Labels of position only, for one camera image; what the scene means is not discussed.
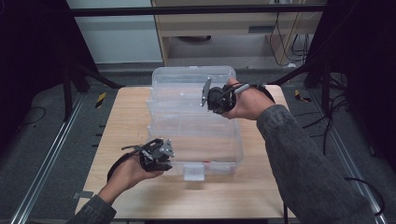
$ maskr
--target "transparent plastic box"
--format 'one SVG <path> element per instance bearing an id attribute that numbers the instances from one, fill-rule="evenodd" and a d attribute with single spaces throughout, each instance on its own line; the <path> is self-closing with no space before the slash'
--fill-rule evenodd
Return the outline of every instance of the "transparent plastic box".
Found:
<path id="1" fill-rule="evenodd" d="M 163 67 L 153 72 L 148 109 L 149 140 L 171 139 L 175 157 L 169 174 L 201 181 L 205 175 L 232 175 L 243 159 L 236 119 L 201 106 L 202 87 L 222 87 L 235 71 L 228 66 Z"/>

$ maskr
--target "gray carpet floor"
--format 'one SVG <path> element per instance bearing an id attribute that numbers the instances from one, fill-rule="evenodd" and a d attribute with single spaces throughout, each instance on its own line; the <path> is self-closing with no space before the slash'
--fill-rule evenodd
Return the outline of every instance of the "gray carpet floor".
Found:
<path id="1" fill-rule="evenodd" d="M 184 65 L 191 62 L 170 61 L 171 65 Z M 240 81 L 269 82 L 286 75 L 292 68 L 262 68 L 238 64 L 235 66 Z M 127 86 L 150 85 L 152 71 L 104 73 L 109 79 Z M 30 219 L 66 220 L 74 215 L 78 201 L 72 194 L 81 191 L 90 170 L 100 134 L 117 90 L 112 90 L 102 83 L 88 78 L 91 89 L 84 94 L 84 99 L 77 119 L 52 167 L 49 177 L 39 194 Z M 311 91 L 304 89 L 301 81 L 304 75 L 286 83 L 282 90 L 285 94 L 290 112 L 296 116 L 302 126 L 320 118 L 319 108 L 314 103 L 298 100 L 295 90 L 300 90 L 303 97 L 312 98 Z M 101 92 L 106 98 L 100 108 L 95 108 Z M 339 91 L 332 91 L 332 97 Z M 74 98 L 78 93 L 73 90 Z M 20 205 L 25 193 L 45 159 L 64 118 L 63 87 L 56 86 L 39 93 L 32 102 L 32 109 L 19 131 L 8 145 L 9 153 L 0 159 L 0 219 L 7 223 Z M 326 124 L 320 122 L 306 131 L 310 135 L 321 135 Z M 372 157 L 369 146 L 359 128 L 359 124 L 348 110 L 347 105 L 333 114 L 333 129 L 342 136 L 343 142 L 354 162 L 357 163 L 364 178 L 381 192 L 386 201 L 384 212 L 388 223 L 396 223 L 396 174 L 390 169 L 384 158 Z M 323 136 L 313 136 L 322 150 Z M 334 141 L 328 137 L 326 156 L 343 174 L 347 175 L 336 152 Z"/>

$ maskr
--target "gray sleeve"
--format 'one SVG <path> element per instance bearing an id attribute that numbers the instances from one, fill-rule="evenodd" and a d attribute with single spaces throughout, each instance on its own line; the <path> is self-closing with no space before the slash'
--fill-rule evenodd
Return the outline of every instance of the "gray sleeve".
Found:
<path id="1" fill-rule="evenodd" d="M 111 222 L 116 213 L 116 210 L 114 210 L 110 204 L 105 203 L 101 198 L 95 195 L 66 223 L 107 224 Z"/>
<path id="2" fill-rule="evenodd" d="M 302 223 L 375 223 L 369 202 L 320 153 L 285 106 L 262 112 L 257 128 L 282 200 Z"/>

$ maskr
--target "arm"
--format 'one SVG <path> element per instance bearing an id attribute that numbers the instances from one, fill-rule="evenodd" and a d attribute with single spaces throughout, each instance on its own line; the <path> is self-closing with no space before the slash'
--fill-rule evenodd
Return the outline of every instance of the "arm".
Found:
<path id="1" fill-rule="evenodd" d="M 138 157 L 132 156 L 117 167 L 98 195 L 93 196 L 67 223 L 110 223 L 117 213 L 111 204 L 125 190 L 132 188 L 142 180 L 161 174 L 163 171 L 146 172 L 140 166 Z"/>
<path id="2" fill-rule="evenodd" d="M 282 200 L 301 222 L 375 223 L 368 201 L 318 151 L 285 106 L 248 89 L 223 116 L 257 120 Z"/>

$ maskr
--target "light wood tabletop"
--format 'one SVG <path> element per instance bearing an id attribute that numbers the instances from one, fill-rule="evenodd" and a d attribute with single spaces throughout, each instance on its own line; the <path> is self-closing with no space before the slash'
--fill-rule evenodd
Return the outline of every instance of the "light wood tabletop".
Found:
<path id="1" fill-rule="evenodd" d="M 267 86 L 277 104 L 286 105 L 278 86 Z M 150 114 L 149 87 L 119 90 L 84 190 L 97 194 L 106 184 L 111 165 L 123 155 L 120 149 L 145 144 Z M 202 182 L 184 181 L 166 172 L 144 180 L 114 202 L 116 218 L 277 218 L 283 203 L 277 190 L 265 144 L 256 121 L 240 119 L 244 158 L 234 175 L 209 175 Z M 77 211 L 88 199 L 79 199 Z"/>

